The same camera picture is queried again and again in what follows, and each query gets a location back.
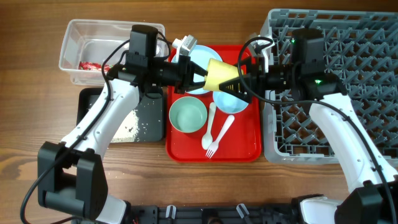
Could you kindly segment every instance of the light blue plate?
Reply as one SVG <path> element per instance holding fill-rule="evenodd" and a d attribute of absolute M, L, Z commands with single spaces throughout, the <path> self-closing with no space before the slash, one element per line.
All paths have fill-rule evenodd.
<path fill-rule="evenodd" d="M 215 91 L 213 92 L 213 100 L 218 109 L 227 114 L 236 114 L 242 112 L 249 103 L 228 93 Z"/>
<path fill-rule="evenodd" d="M 223 61 L 223 59 L 221 59 L 220 55 L 218 55 L 215 50 L 203 45 L 196 45 L 189 56 L 191 57 L 192 62 L 195 62 L 197 65 L 201 66 L 205 70 L 207 70 L 207 65 L 209 64 L 209 60 L 211 58 L 219 60 L 220 62 Z M 195 74 L 195 76 L 193 77 L 193 81 L 203 82 L 205 81 L 205 77 Z M 200 95 L 208 92 L 208 90 L 200 88 L 197 90 L 189 91 L 188 93 L 193 95 Z"/>

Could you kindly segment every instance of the gray dish rack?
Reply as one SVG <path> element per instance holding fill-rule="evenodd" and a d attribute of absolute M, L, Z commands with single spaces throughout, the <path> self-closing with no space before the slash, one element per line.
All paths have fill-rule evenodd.
<path fill-rule="evenodd" d="M 325 37 L 326 72 L 344 82 L 358 118 L 390 164 L 398 166 L 398 13 L 273 9 L 261 35 L 272 34 L 270 64 L 290 60 L 292 31 L 316 28 Z M 290 90 L 266 92 L 292 100 Z M 318 126 L 300 105 L 262 111 L 264 155 L 288 164 L 338 163 Z"/>

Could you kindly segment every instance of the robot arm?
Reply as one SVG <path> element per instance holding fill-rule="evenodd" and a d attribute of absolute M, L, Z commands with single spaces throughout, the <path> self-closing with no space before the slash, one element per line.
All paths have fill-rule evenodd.
<path fill-rule="evenodd" d="M 324 96 L 321 101 L 339 108 L 353 120 L 370 145 L 378 164 L 383 167 L 382 173 L 387 182 L 393 182 L 398 172 L 383 158 L 372 142 L 356 116 L 349 96 L 335 93 Z M 363 187 L 365 181 L 371 181 L 373 184 L 382 183 L 362 140 L 350 124 L 339 114 L 323 105 L 313 104 L 310 108 L 310 116 L 322 130 L 338 158 L 350 193 L 358 187 Z"/>
<path fill-rule="evenodd" d="M 395 190 L 398 186 L 398 172 L 382 157 L 359 122 L 341 80 L 334 74 L 325 73 L 322 33 L 316 29 L 297 29 L 293 31 L 292 37 L 290 65 L 271 65 L 267 70 L 264 68 L 267 66 L 266 54 L 256 57 L 255 64 L 252 64 L 252 58 L 249 57 L 241 62 L 249 75 L 240 74 L 239 78 L 221 83 L 220 90 L 247 102 L 256 96 L 267 103 L 278 104 L 277 101 L 264 98 L 266 90 L 283 91 L 290 88 L 295 101 L 305 102 L 305 112 L 309 113 L 330 143 L 351 193 L 344 202 L 313 196 L 302 199 L 299 203 L 300 214 L 305 223 L 393 221 L 393 204 L 396 203 L 393 201 L 398 196 Z M 244 46 L 259 39 L 272 41 L 265 37 L 255 37 Z M 256 49 L 257 53 L 266 52 L 260 45 Z M 337 108 L 338 113 L 327 105 Z M 344 113 L 359 132 L 340 113 Z"/>
<path fill-rule="evenodd" d="M 177 63 L 155 58 L 157 34 L 153 27 L 134 25 L 126 64 L 115 65 L 107 74 L 111 92 L 108 92 L 108 86 L 103 88 L 96 103 L 60 144 L 45 142 L 40 148 L 38 175 L 44 173 L 63 152 L 70 151 L 66 159 L 39 182 L 41 206 L 101 223 L 131 223 L 130 204 L 108 195 L 102 165 L 114 134 L 152 88 L 174 86 L 176 93 L 185 93 L 204 85 L 193 82 L 195 73 L 207 74 L 186 55 L 181 55 Z M 81 136 L 103 109 L 108 95 L 111 95 L 108 106 L 87 134 Z M 83 140 L 70 149 L 80 137 Z M 63 168 L 71 166 L 76 167 L 76 175 L 64 173 Z"/>

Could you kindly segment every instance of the clear plastic container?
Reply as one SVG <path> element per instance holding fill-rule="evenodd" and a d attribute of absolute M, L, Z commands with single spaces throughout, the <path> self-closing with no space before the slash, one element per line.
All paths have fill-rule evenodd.
<path fill-rule="evenodd" d="M 69 22 L 67 32 L 63 38 L 59 67 L 69 73 L 72 83 L 77 85 L 103 85 L 101 72 L 79 70 L 80 62 L 102 64 L 105 59 L 125 40 L 130 38 L 131 26 L 142 24 L 155 27 L 165 34 L 162 24 L 146 22 L 101 21 L 74 19 Z M 122 52 L 129 48 L 126 44 L 109 60 L 114 65 Z M 167 46 L 164 42 L 157 42 L 157 57 L 167 55 Z"/>

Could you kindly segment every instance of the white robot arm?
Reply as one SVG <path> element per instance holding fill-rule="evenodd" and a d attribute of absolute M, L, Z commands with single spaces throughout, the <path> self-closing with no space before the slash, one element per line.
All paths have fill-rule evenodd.
<path fill-rule="evenodd" d="M 377 163 L 382 166 L 382 173 L 387 182 L 395 181 L 394 176 L 398 175 L 398 172 L 383 158 L 372 142 L 356 116 L 349 96 L 335 93 L 324 96 L 321 101 L 340 109 L 353 120 L 370 145 Z M 364 183 L 368 181 L 374 185 L 382 183 L 379 174 L 375 170 L 374 161 L 370 158 L 364 143 L 353 127 L 340 114 L 326 106 L 313 104 L 310 108 L 310 116 L 322 130 L 335 156 L 338 158 L 350 193 L 354 189 L 364 187 Z M 342 201 L 326 197 L 303 200 L 300 203 L 303 220 L 308 224 L 334 224 L 335 212 L 337 206 L 341 205 L 341 203 Z"/>
<path fill-rule="evenodd" d="M 292 66 L 258 69 L 256 72 L 264 71 L 263 73 L 265 73 L 267 71 L 267 74 L 265 76 L 264 74 L 252 77 L 246 76 L 245 78 L 252 78 L 253 83 L 257 83 L 256 78 L 262 79 L 259 83 L 263 86 L 258 85 L 260 86 L 259 89 L 253 90 L 257 93 L 264 93 L 264 88 L 266 90 L 284 90 L 289 87 L 289 83 L 293 88 L 302 85 L 306 89 L 304 93 L 307 94 L 307 98 L 320 100 L 339 108 L 341 112 L 351 118 L 355 126 L 359 128 L 359 132 L 364 136 L 365 141 L 370 145 L 371 153 L 376 157 L 376 161 L 372 161 L 363 140 L 354 128 L 344 120 L 342 115 L 335 113 L 335 111 L 325 105 L 316 103 L 311 104 L 309 108 L 310 116 L 329 140 L 335 156 L 343 168 L 350 192 L 355 192 L 369 183 L 372 185 L 385 184 L 376 172 L 378 167 L 375 167 L 375 163 L 382 167 L 382 174 L 387 182 L 397 182 L 397 171 L 382 157 L 366 130 L 362 127 L 353 111 L 349 96 L 335 91 L 340 87 L 336 84 L 336 80 L 325 79 L 325 82 L 330 81 L 330 83 L 327 83 L 323 88 L 314 86 L 313 77 L 316 75 L 325 76 L 323 70 L 324 62 L 323 59 L 313 60 L 311 58 L 313 56 L 312 53 L 305 51 L 305 48 L 311 49 L 311 47 L 305 44 L 314 45 L 314 49 L 321 49 L 320 53 L 316 51 L 314 57 L 322 58 L 323 39 L 320 40 L 319 35 L 321 34 L 317 32 L 317 30 L 309 32 L 305 29 L 299 29 L 295 33 L 302 40 L 295 41 L 298 45 L 296 52 L 299 52 L 299 54 L 292 54 L 293 61 L 297 61 L 298 58 L 304 58 L 305 61 L 308 61 L 308 63 L 302 64 L 300 70 L 296 69 L 296 63 L 294 63 Z M 149 88 L 153 84 L 159 84 L 159 86 L 172 85 L 176 90 L 183 93 L 186 90 L 192 90 L 204 85 L 204 83 L 193 82 L 194 73 L 207 74 L 207 71 L 191 63 L 189 57 L 184 55 L 179 55 L 177 64 L 152 60 L 155 52 L 156 37 L 157 30 L 153 30 L 153 27 L 133 26 L 130 54 L 126 55 L 126 64 L 128 62 L 130 64 L 127 64 L 124 68 L 119 67 L 119 70 L 115 69 L 116 73 L 108 74 L 111 92 L 108 92 L 108 86 L 104 87 L 97 102 L 78 126 L 62 139 L 60 144 L 46 142 L 42 146 L 38 155 L 39 175 L 46 172 L 50 167 L 49 164 L 53 164 L 62 152 L 72 147 L 76 139 L 81 138 L 83 130 L 91 125 L 94 117 L 107 102 L 106 96 L 111 94 L 112 98 L 108 102 L 109 105 L 95 125 L 84 136 L 83 140 L 72 147 L 73 150 L 62 164 L 57 164 L 51 168 L 51 171 L 42 179 L 39 184 L 39 203 L 41 206 L 102 223 L 119 224 L 132 222 L 131 205 L 128 202 L 108 195 L 108 186 L 101 160 L 112 137 L 129 112 L 138 105 L 143 89 Z M 235 85 L 236 88 L 225 92 L 243 100 L 251 99 L 246 94 L 248 89 L 243 89 L 242 85 L 240 85 L 243 83 L 240 83 L 240 81 L 242 80 L 234 79 L 224 82 L 220 84 L 220 90 L 224 91 L 226 86 Z M 72 165 L 77 168 L 76 176 L 63 173 L 62 168 L 68 168 Z M 381 206 L 381 196 L 378 195 L 378 197 L 378 206 Z M 300 202 L 302 220 L 311 224 L 338 223 L 335 219 L 335 214 L 342 203 L 326 197 L 312 197 L 302 200 Z"/>

